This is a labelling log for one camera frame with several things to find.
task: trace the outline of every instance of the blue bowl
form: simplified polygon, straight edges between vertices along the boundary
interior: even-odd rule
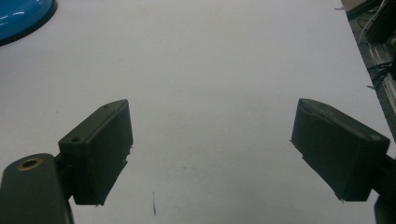
[[[55,0],[0,0],[0,46],[40,28],[56,8]]]

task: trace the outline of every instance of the black bracket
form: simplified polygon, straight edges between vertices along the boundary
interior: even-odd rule
[[[103,205],[133,142],[128,101],[101,106],[59,141],[56,157],[35,154],[6,168],[1,223],[74,223],[68,199]]]
[[[340,200],[365,202],[374,189],[377,223],[396,223],[396,161],[389,140],[321,102],[300,99],[291,142]]]
[[[360,5],[350,9],[347,13],[347,19],[352,21],[353,19],[359,17],[361,14],[367,12],[368,10],[381,5],[382,0],[366,0]]]

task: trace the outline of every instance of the white tabletop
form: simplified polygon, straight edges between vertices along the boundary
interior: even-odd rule
[[[0,48],[0,170],[128,99],[129,163],[104,207],[70,200],[77,224],[375,223],[374,192],[341,203],[289,141],[299,98],[391,139],[341,6],[59,0]]]

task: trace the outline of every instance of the screw hole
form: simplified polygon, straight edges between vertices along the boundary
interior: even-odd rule
[[[72,142],[79,142],[81,139],[79,137],[72,138]]]
[[[22,164],[22,167],[28,168],[28,167],[36,165],[37,163],[38,163],[38,161],[36,161],[36,160],[26,161]]]
[[[29,171],[39,166],[42,162],[43,159],[41,158],[28,159],[26,161],[21,162],[21,164],[18,166],[17,169],[19,171]]]

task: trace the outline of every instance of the cable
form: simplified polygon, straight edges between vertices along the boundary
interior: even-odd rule
[[[384,69],[392,66],[392,62],[380,63],[367,68],[367,71],[376,70],[376,69]]]
[[[361,38],[363,37],[363,33],[367,29],[368,24],[376,17],[376,15],[378,15],[378,13],[381,11],[382,7],[385,5],[386,2],[387,2],[387,0],[382,1],[381,5],[378,8],[378,11],[374,14],[374,16],[369,21],[367,21],[366,25],[361,30],[361,35],[359,36],[359,39],[358,39],[358,45],[361,43]]]
[[[361,24],[361,20],[363,20],[363,18],[358,17],[358,25],[361,29],[363,29],[363,25]]]
[[[381,85],[381,83],[384,81],[384,79],[387,77],[387,72],[381,72],[381,74],[380,74],[380,76],[379,76],[379,80],[376,82],[376,83],[374,83],[373,82],[373,84],[374,84],[374,89],[375,90],[378,90],[378,87],[379,87],[379,85]]]
[[[377,72],[375,74],[375,76],[373,77],[373,83],[378,81],[379,78],[381,78],[382,76],[386,75],[387,73],[388,73],[388,71],[386,71],[386,70],[382,70],[382,71]]]

